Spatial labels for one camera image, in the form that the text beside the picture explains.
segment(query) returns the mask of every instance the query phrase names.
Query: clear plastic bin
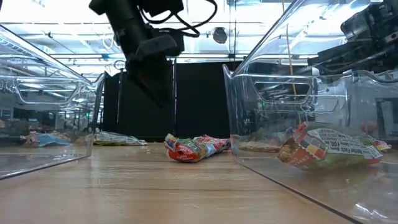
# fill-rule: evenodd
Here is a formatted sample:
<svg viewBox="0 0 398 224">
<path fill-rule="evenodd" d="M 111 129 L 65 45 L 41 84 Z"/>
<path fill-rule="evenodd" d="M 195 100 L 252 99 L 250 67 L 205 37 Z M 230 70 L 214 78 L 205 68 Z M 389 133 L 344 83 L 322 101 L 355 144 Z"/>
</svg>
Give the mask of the clear plastic bin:
<svg viewBox="0 0 398 224">
<path fill-rule="evenodd" d="M 235 72 L 234 159 L 355 223 L 398 223 L 398 1 L 294 1 Z"/>
<path fill-rule="evenodd" d="M 103 78 L 89 82 L 0 27 L 0 179 L 89 156 Z"/>
</svg>

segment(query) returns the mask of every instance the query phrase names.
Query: crumpled snack bag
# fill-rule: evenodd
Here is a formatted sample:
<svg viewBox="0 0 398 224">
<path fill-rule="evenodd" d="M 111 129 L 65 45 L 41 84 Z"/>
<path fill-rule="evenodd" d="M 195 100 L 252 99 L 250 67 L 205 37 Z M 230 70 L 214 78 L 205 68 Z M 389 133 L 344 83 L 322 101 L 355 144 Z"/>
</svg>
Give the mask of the crumpled snack bag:
<svg viewBox="0 0 398 224">
<path fill-rule="evenodd" d="M 144 140 L 140 140 L 134 136 L 102 131 L 95 134 L 94 144 L 100 146 L 146 146 Z"/>
<path fill-rule="evenodd" d="M 28 136 L 21 136 L 26 140 L 23 147 L 48 147 L 48 146 L 69 146 L 70 139 L 59 133 L 37 133 L 31 132 Z"/>
<path fill-rule="evenodd" d="M 366 133 L 324 123 L 303 123 L 280 149 L 282 162 L 302 170 L 376 164 L 389 146 Z"/>
<path fill-rule="evenodd" d="M 176 138 L 168 134 L 165 138 L 168 156 L 179 162 L 198 162 L 231 147 L 229 139 L 217 139 L 204 135 L 193 139 Z"/>
</svg>

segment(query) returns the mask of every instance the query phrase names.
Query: wooden surface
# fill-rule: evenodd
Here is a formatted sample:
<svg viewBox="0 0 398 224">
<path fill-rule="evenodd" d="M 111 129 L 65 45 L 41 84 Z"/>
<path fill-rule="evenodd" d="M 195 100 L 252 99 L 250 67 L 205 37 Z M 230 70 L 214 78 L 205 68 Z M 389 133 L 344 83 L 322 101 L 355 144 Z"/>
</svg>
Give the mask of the wooden surface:
<svg viewBox="0 0 398 224">
<path fill-rule="evenodd" d="M 95 147 L 89 159 L 0 181 L 2 224 L 347 223 L 232 162 L 173 162 L 162 144 Z"/>
</svg>

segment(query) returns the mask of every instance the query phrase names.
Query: plastic bag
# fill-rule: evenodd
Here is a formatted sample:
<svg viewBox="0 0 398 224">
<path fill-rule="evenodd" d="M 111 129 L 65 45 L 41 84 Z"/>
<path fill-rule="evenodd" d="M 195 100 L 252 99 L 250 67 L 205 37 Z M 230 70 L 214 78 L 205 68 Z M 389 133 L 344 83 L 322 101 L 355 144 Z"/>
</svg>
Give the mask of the plastic bag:
<svg viewBox="0 0 398 224">
<path fill-rule="evenodd" d="M 21 136 L 21 139 L 26 140 L 23 147 L 46 147 L 46 146 L 69 146 L 70 139 L 65 135 L 54 132 L 50 134 L 43 134 L 31 132 L 28 136 Z"/>
<path fill-rule="evenodd" d="M 303 123 L 282 146 L 278 158 L 303 170 L 376 164 L 389 149 L 362 132 L 323 123 Z"/>
<path fill-rule="evenodd" d="M 95 134 L 94 144 L 100 146 L 146 146 L 147 143 L 133 136 L 102 131 Z"/>
<path fill-rule="evenodd" d="M 193 139 L 176 138 L 168 134 L 165 146 L 169 157 L 179 162 L 198 162 L 231 147 L 229 139 L 217 139 L 210 136 Z"/>
</svg>

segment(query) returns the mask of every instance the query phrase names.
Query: black backdrop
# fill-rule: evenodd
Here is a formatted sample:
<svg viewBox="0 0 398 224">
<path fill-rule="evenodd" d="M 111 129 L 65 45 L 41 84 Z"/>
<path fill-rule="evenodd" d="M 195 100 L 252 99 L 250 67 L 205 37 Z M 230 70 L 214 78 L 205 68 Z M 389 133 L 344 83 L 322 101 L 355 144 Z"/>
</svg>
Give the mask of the black backdrop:
<svg viewBox="0 0 398 224">
<path fill-rule="evenodd" d="M 222 64 L 234 70 L 239 62 L 176 64 L 175 79 L 170 77 L 167 82 L 172 97 L 173 86 L 176 87 L 176 100 L 165 108 L 151 102 L 127 80 L 125 73 L 122 79 L 120 74 L 107 77 L 103 130 L 146 141 L 163 141 L 168 133 L 181 138 L 202 134 L 227 138 L 229 122 Z"/>
</svg>

